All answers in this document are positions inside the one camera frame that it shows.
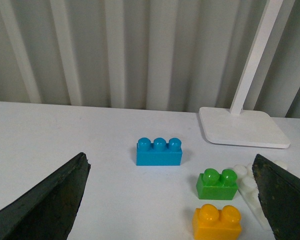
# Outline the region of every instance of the white desk lamp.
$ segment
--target white desk lamp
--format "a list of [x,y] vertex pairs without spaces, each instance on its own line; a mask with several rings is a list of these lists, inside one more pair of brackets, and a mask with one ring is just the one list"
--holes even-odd
[[205,137],[215,144],[286,149],[289,139],[262,111],[242,110],[283,0],[268,0],[230,109],[201,107]]

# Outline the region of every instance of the block stud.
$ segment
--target block stud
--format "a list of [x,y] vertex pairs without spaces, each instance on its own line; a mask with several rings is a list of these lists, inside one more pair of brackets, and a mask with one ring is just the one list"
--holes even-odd
[[243,165],[235,165],[233,170],[236,172],[236,175],[240,180],[248,174],[247,168]]
[[239,210],[234,206],[227,205],[223,207],[220,219],[225,225],[233,226],[240,222],[241,215]]
[[176,138],[176,137],[171,138],[171,139],[169,140],[169,145],[168,145],[168,146],[169,146],[169,149],[170,149],[171,151],[176,152],[176,151],[178,151],[178,150],[181,149],[181,141],[180,141],[179,138]]
[[207,168],[203,174],[203,182],[206,186],[214,186],[219,181],[219,173],[213,168]]
[[220,181],[223,183],[223,186],[229,187],[236,183],[237,174],[232,169],[224,169],[220,176]]
[[242,189],[242,191],[244,191],[245,193],[251,193],[256,188],[256,181],[249,176],[245,176],[240,183],[240,189]]
[[212,225],[218,221],[219,211],[215,206],[211,204],[205,204],[200,209],[199,219],[208,225]]
[[153,149],[163,152],[167,148],[167,142],[162,137],[158,137],[153,141]]
[[147,137],[140,138],[138,141],[138,149],[141,151],[149,151],[151,147],[151,141]]

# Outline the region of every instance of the toy building block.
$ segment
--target toy building block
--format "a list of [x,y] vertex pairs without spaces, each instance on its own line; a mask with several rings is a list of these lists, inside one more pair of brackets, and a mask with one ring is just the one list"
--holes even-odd
[[195,240],[236,240],[241,233],[241,214],[234,206],[218,210],[211,204],[196,208],[193,218]]
[[136,144],[137,166],[179,166],[181,164],[181,141],[174,137],[166,142],[161,137],[151,143],[149,138],[140,138]]
[[232,169],[224,169],[221,174],[213,168],[200,173],[196,182],[199,199],[232,200],[238,190],[237,174]]
[[[287,169],[287,165],[283,161],[275,161],[274,163],[285,170]],[[271,227],[267,218],[265,217],[258,198],[259,190],[257,188],[257,183],[252,172],[252,163],[249,163],[247,166],[235,165],[233,167],[233,170],[238,176],[238,190],[242,198],[249,206],[251,212],[254,214],[255,218],[260,223],[262,228],[264,230],[270,231]]]

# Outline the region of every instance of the lamp base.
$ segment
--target lamp base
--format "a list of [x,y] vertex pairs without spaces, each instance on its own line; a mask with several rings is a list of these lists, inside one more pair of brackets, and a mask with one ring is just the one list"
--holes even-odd
[[286,149],[289,139],[271,117],[262,111],[201,107],[199,115],[206,139],[214,144]]

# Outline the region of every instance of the white toy block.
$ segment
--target white toy block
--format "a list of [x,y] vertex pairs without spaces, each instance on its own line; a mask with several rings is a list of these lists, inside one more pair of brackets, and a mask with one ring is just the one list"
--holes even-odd
[[[274,163],[285,170],[288,169],[287,164],[283,161],[275,161]],[[251,212],[254,214],[262,228],[264,230],[271,230],[269,222],[265,217],[259,202],[259,190],[252,172],[252,163],[249,163],[247,166],[235,165],[233,170],[238,176],[238,190],[244,201],[249,206]]]

